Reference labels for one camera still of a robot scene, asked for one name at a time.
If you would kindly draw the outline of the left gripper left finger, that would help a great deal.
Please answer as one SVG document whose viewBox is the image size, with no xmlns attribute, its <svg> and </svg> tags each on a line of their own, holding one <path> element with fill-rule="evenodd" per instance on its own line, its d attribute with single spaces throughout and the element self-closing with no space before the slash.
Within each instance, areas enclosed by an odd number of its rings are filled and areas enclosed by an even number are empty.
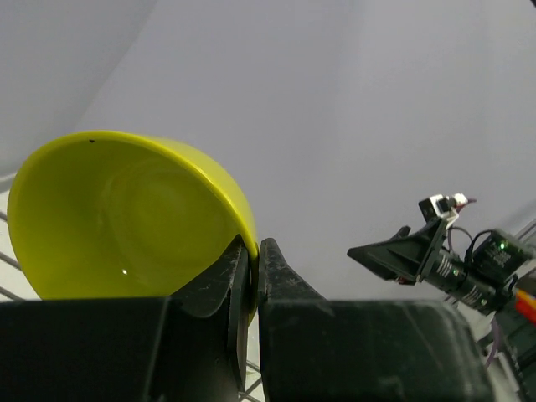
<svg viewBox="0 0 536 402">
<path fill-rule="evenodd" d="M 1 305 L 4 401 L 236 401 L 249 254 L 235 238 L 171 296 Z"/>
</svg>

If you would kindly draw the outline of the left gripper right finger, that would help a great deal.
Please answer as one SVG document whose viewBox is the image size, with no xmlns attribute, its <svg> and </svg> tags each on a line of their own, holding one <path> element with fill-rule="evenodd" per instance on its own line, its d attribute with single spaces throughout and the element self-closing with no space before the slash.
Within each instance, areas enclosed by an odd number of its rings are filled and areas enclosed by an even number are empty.
<svg viewBox="0 0 536 402">
<path fill-rule="evenodd" d="M 464 317 L 439 301 L 329 301 L 260 245 L 260 372 L 269 401 L 491 401 Z"/>
</svg>

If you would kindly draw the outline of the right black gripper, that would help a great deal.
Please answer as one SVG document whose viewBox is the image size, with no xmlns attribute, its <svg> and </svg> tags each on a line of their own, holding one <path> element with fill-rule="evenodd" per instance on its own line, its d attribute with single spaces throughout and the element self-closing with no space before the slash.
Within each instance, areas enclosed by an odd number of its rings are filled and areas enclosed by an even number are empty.
<svg viewBox="0 0 536 402">
<path fill-rule="evenodd" d="M 386 241 L 350 248 L 347 256 L 385 281 L 425 281 L 484 316 L 502 310 L 514 299 L 518 270 L 535 257 L 534 248 L 489 229 L 459 257 L 442 250 L 446 226 L 440 218 L 412 234 L 403 226 Z"/>
</svg>

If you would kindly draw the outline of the lime green bowl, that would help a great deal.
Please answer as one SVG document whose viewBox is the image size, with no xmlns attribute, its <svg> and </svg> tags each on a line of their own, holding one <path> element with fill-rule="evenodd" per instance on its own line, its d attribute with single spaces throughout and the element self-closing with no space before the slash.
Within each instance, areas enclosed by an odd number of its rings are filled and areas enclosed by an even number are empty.
<svg viewBox="0 0 536 402">
<path fill-rule="evenodd" d="M 250 204 L 234 178 L 187 143 L 119 131 L 54 139 L 20 166 L 8 233 L 44 300 L 168 296 L 240 237 L 258 277 Z"/>
</svg>

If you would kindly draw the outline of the grey wire dish rack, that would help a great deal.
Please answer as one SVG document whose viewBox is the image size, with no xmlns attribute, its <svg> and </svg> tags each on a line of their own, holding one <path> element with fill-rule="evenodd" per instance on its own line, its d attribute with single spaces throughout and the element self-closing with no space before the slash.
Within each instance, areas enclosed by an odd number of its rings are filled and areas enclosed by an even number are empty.
<svg viewBox="0 0 536 402">
<path fill-rule="evenodd" d="M 8 217 L 5 212 L 1 212 L 1 221 L 4 223 L 8 222 Z M 1 261 L 9 266 L 11 266 L 13 269 L 17 271 L 22 271 L 20 264 L 12 257 L 6 255 L 3 251 L 1 252 Z M 5 296 L 7 299 L 11 301 L 22 301 L 23 298 L 20 296 L 17 296 L 15 293 L 12 293 L 8 289 L 1 287 L 1 295 Z"/>
</svg>

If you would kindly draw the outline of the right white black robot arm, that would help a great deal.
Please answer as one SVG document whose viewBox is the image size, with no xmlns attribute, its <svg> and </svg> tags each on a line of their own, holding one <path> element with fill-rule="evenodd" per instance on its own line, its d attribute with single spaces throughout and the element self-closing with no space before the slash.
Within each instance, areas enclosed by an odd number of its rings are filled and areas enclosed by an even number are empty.
<svg viewBox="0 0 536 402">
<path fill-rule="evenodd" d="M 535 241 L 501 229 L 471 237 L 462 254 L 451 249 L 456 226 L 435 218 L 415 232 L 402 227 L 388 240 L 356 246 L 347 255 L 385 281 L 425 282 L 490 322 L 477 335 L 487 359 L 505 357 L 522 401 L 535 399 Z"/>
</svg>

